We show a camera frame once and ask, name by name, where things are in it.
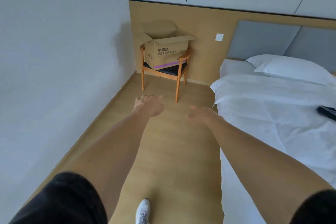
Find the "wooden wall panel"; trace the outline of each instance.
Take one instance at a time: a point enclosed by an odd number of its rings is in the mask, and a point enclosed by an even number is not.
[[[194,54],[191,57],[188,78],[207,85],[219,79],[219,68],[229,50],[239,20],[336,29],[335,20],[142,1],[129,1],[129,7],[137,71],[141,71],[139,47],[142,43],[137,39],[137,34],[141,32],[140,22],[170,19],[175,22],[178,29],[196,37],[196,40],[190,42]],[[224,34],[222,42],[215,41],[216,33]]]

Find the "cardboard box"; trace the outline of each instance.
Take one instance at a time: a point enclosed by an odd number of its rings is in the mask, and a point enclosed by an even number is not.
[[[154,70],[179,64],[179,56],[188,48],[191,35],[179,31],[174,22],[159,20],[141,23],[139,39],[145,44],[145,62]]]

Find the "forearm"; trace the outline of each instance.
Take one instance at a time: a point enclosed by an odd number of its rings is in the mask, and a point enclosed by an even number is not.
[[[140,110],[114,124],[98,141],[67,166],[88,179],[111,218],[121,188],[136,158],[149,115]]]
[[[289,223],[310,195],[332,189],[305,165],[222,117],[212,117],[207,125],[267,223]]]

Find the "baseboard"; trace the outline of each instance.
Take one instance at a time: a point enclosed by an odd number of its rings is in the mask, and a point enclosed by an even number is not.
[[[152,73],[149,73],[147,71],[145,71],[145,74],[148,74],[148,75],[153,75]],[[206,86],[210,86],[211,84],[207,83],[207,82],[203,82],[203,81],[198,81],[198,80],[193,80],[193,79],[187,79],[187,82],[192,82],[192,83],[196,83],[196,84],[202,84],[202,85],[206,85]]]
[[[50,172],[47,178],[37,187],[33,194],[28,198],[28,200],[23,204],[27,204],[37,193],[41,191],[41,189],[59,172],[59,167],[63,164],[63,162],[67,159],[67,157],[72,153],[73,149],[76,147],[78,142],[81,141],[83,137],[90,131],[90,129],[94,126],[97,120],[103,115],[103,113],[107,110],[107,108],[111,105],[111,103],[115,100],[115,98],[119,95],[119,93],[124,89],[124,87],[128,84],[130,79],[136,74],[134,71],[133,74],[128,78],[128,80],[124,83],[124,85],[120,88],[120,90],[114,95],[114,97],[110,100],[110,102],[104,107],[104,109],[98,114],[98,116],[93,120],[93,122],[89,125],[89,127],[82,133],[82,135],[78,138],[78,140],[74,143],[74,145],[70,148],[70,150],[64,155],[64,157],[58,162],[58,164],[54,167],[54,169]]]

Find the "black chair seat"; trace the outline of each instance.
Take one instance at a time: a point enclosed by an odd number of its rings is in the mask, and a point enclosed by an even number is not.
[[[146,63],[144,62],[143,63],[143,66],[144,67],[147,67],[149,69],[151,69],[151,67]],[[186,68],[187,66],[187,63],[183,63],[182,64],[182,70],[181,70],[181,73],[183,72],[183,70]],[[165,74],[170,74],[170,75],[175,75],[177,76],[177,74],[179,73],[179,65],[176,65],[176,66],[172,66],[172,67],[166,67],[166,68],[163,68],[163,69],[159,69],[157,70],[158,72],[161,72],[161,73],[165,73]]]

